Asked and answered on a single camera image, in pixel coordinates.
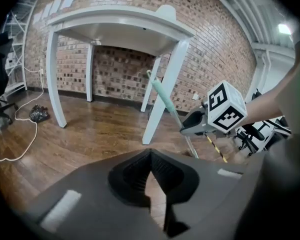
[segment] brick wall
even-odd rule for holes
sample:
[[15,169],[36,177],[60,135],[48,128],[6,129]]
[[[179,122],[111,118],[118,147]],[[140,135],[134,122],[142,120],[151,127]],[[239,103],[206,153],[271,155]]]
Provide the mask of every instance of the brick wall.
[[[33,14],[53,0],[38,0]],[[204,97],[221,80],[233,84],[243,96],[249,90],[256,60],[242,29],[218,0],[74,0],[71,7],[29,26],[25,66],[29,70],[46,69],[47,21],[56,15],[97,5],[130,5],[151,11],[161,5],[176,9],[177,20],[196,30],[190,42],[177,83],[171,94],[177,109],[189,111],[198,104],[193,93]],[[57,48],[57,84],[61,90],[85,92],[87,45],[60,36]],[[157,75],[162,78],[170,55],[165,55]],[[154,58],[142,52],[117,47],[98,46],[93,59],[93,93],[142,101]],[[40,86],[39,76],[26,73],[29,86]],[[156,95],[151,93],[153,103]]]

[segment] white label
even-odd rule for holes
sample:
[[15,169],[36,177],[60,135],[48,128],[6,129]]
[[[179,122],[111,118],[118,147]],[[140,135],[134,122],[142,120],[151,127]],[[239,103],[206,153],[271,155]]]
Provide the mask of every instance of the white label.
[[41,15],[42,15],[42,10],[41,10],[40,12],[36,13],[36,14],[33,16],[33,22],[32,22],[32,24],[37,23],[37,22],[40,20]]
[[60,10],[62,10],[63,8],[70,7],[73,1],[74,0],[63,0]]
[[193,100],[197,100],[198,97],[199,97],[199,95],[198,95],[197,93],[195,93],[195,94],[193,95],[192,99],[193,99]]
[[41,19],[44,19],[44,18],[48,17],[49,11],[50,11],[50,9],[51,9],[51,6],[52,6],[52,2],[51,2],[51,3],[48,3],[48,4],[45,6]]
[[49,15],[54,14],[58,11],[61,0],[54,0]]

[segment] ceiling light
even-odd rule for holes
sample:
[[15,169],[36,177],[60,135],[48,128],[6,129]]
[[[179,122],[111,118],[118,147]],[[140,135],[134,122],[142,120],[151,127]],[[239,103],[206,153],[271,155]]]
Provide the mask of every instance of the ceiling light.
[[286,24],[279,24],[278,25],[279,32],[286,35],[291,35],[290,29]]

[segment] mop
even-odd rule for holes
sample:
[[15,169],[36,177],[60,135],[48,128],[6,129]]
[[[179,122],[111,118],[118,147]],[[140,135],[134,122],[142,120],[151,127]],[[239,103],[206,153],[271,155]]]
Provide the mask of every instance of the mop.
[[[151,70],[147,70],[147,75],[150,79],[151,76]],[[154,78],[154,80],[151,82],[153,88],[156,90],[156,92],[158,93],[159,97],[162,99],[163,103],[165,104],[166,109],[169,111],[170,115],[174,118],[174,120],[176,121],[177,125],[181,128],[184,127],[183,123],[181,122],[178,112],[173,104],[173,102],[171,101],[170,97],[166,94],[165,90],[162,87],[161,82],[159,81],[159,79],[157,77]],[[199,158],[196,149],[194,148],[194,145],[192,144],[190,137],[189,136],[184,136],[186,143],[188,144],[191,154],[193,157],[195,158]]]

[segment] white cable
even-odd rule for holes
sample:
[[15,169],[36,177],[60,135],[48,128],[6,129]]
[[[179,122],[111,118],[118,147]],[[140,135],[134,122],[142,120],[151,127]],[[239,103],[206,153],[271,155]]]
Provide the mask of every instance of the white cable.
[[[28,70],[27,68],[24,68],[24,69],[27,70],[27,71],[29,71],[29,72],[32,72],[32,73],[40,72],[40,70],[37,70],[37,71],[30,71],[30,70]],[[18,112],[22,107],[28,105],[30,102],[33,102],[33,101],[39,99],[39,98],[44,94],[44,83],[43,83],[43,80],[42,80],[42,74],[41,74],[41,73],[40,73],[40,81],[41,81],[42,93],[41,93],[38,97],[36,97],[36,98],[34,98],[34,99],[28,101],[27,103],[23,104],[23,105],[22,105],[21,107],[19,107],[19,108],[15,111],[15,113],[14,113],[14,119],[15,119],[16,121],[30,121],[31,123],[35,124],[35,134],[34,134],[34,137],[33,137],[32,141],[30,142],[30,144],[28,145],[28,147],[27,147],[27,148],[25,149],[25,151],[22,153],[22,155],[20,155],[20,156],[17,157],[17,158],[14,158],[14,159],[3,158],[3,159],[0,159],[0,162],[3,162],[3,161],[14,162],[14,161],[17,161],[17,160],[21,159],[21,158],[25,155],[25,153],[27,153],[27,151],[29,150],[29,148],[31,147],[32,143],[35,141],[35,139],[36,139],[36,137],[37,137],[38,124],[37,124],[36,122],[32,121],[30,118],[17,118],[17,112]]]

